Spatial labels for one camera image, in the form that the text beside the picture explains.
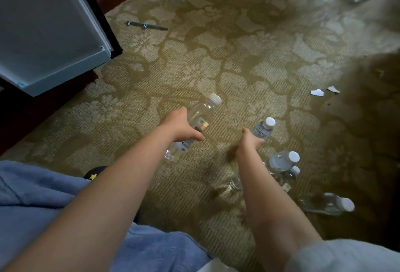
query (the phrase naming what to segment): open fridge door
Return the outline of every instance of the open fridge door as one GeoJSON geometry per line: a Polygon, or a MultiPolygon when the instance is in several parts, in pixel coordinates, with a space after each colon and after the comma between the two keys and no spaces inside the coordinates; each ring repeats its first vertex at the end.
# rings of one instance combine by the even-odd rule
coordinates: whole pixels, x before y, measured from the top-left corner
{"type": "Polygon", "coordinates": [[[0,77],[36,96],[122,53],[96,0],[3,0],[0,77]]]}

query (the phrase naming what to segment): floral carpet pattern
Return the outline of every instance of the floral carpet pattern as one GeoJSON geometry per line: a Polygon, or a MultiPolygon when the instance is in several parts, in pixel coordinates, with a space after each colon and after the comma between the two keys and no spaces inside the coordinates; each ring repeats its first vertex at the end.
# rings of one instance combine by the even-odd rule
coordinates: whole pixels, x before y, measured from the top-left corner
{"type": "Polygon", "coordinates": [[[308,215],[320,234],[382,244],[400,148],[397,1],[128,0],[106,15],[124,53],[1,158],[83,176],[168,111],[215,92],[223,102],[206,140],[159,167],[141,223],[187,232],[227,265],[261,271],[243,195],[228,180],[241,128],[271,116],[260,154],[300,154],[293,198],[332,192],[355,203],[338,217],[308,215]],[[310,95],[316,88],[324,97],[310,95]]]}

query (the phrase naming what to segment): bottle cap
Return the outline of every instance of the bottle cap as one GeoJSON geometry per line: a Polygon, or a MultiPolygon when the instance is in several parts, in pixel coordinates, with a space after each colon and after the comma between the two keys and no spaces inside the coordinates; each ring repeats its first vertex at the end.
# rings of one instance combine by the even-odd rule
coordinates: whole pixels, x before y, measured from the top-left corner
{"type": "Polygon", "coordinates": [[[339,197],[337,199],[337,206],[342,211],[352,212],[354,211],[354,203],[351,199],[345,197],[339,197]]]}
{"type": "Polygon", "coordinates": [[[297,152],[290,151],[289,152],[289,160],[291,162],[298,162],[300,160],[300,155],[297,152]]]}
{"type": "Polygon", "coordinates": [[[293,166],[293,167],[291,168],[291,170],[292,170],[292,172],[295,173],[296,175],[299,175],[299,174],[300,174],[300,169],[299,169],[298,166],[293,166]]]}
{"type": "Polygon", "coordinates": [[[208,98],[210,98],[217,105],[220,105],[223,102],[223,100],[215,93],[208,95],[208,98]]]}
{"type": "Polygon", "coordinates": [[[275,123],[276,123],[276,121],[275,121],[275,119],[273,119],[272,117],[267,117],[267,118],[264,120],[264,125],[265,125],[265,126],[268,126],[268,127],[273,127],[273,126],[275,125],[275,123]]]}

